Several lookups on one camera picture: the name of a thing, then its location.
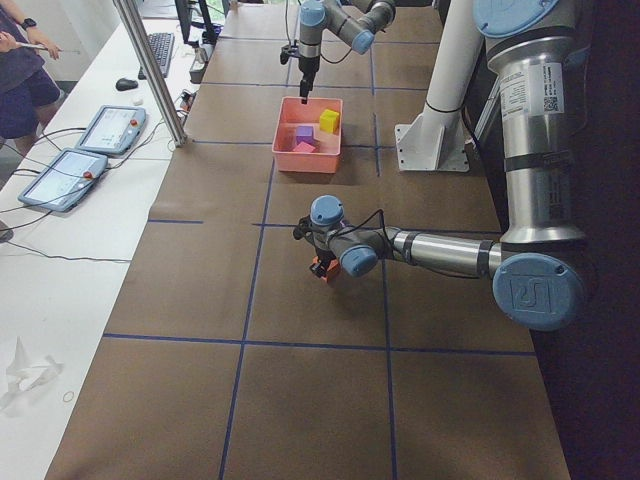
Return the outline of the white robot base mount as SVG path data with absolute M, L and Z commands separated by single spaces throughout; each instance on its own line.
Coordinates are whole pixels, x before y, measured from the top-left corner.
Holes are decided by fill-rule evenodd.
M 395 126 L 402 171 L 466 172 L 461 111 L 483 44 L 472 0 L 450 2 L 424 109 L 412 123 Z

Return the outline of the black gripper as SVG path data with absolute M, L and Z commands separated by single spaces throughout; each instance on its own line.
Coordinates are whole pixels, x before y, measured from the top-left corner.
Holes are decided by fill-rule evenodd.
M 326 232 L 316 226 L 307 215 L 298 221 L 292 235 L 295 240 L 305 240 L 314 248 L 316 257 L 309 266 L 309 270 L 317 278 L 327 279 L 331 262 L 337 257 L 326 244 Z
M 279 61 L 281 65 L 286 65 L 291 59 L 299 59 L 300 51 L 297 43 L 288 43 L 281 47 Z M 308 102 L 309 94 L 313 90 L 315 76 L 319 71 L 319 58 L 300 58 L 299 70 L 302 79 L 299 85 L 299 93 L 302 104 Z

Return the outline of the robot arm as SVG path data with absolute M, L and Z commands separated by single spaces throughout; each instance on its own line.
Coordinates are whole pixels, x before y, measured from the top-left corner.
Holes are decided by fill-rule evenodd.
M 299 13 L 299 38 L 281 48 L 280 63 L 290 58 L 298 60 L 302 73 L 299 98 L 308 102 L 322 57 L 322 39 L 325 30 L 349 46 L 350 51 L 366 53 L 374 42 L 375 34 L 392 24 L 396 15 L 394 1 L 351 1 L 363 15 L 350 15 L 340 1 L 303 1 Z
M 352 225 L 342 202 L 316 198 L 293 235 L 316 252 L 311 271 L 327 275 L 337 262 L 351 276 L 382 259 L 442 275 L 487 278 L 497 306 L 516 323 L 554 331 L 587 303 L 594 270 L 584 233 L 571 215 L 571 120 L 564 76 L 584 63 L 590 1 L 453 1 L 423 110 L 395 128 L 403 171 L 454 172 L 466 159 L 465 140 L 481 127 L 501 127 L 505 210 L 498 240 L 472 240 L 380 224 Z M 479 65 L 494 84 L 477 127 L 464 116 Z

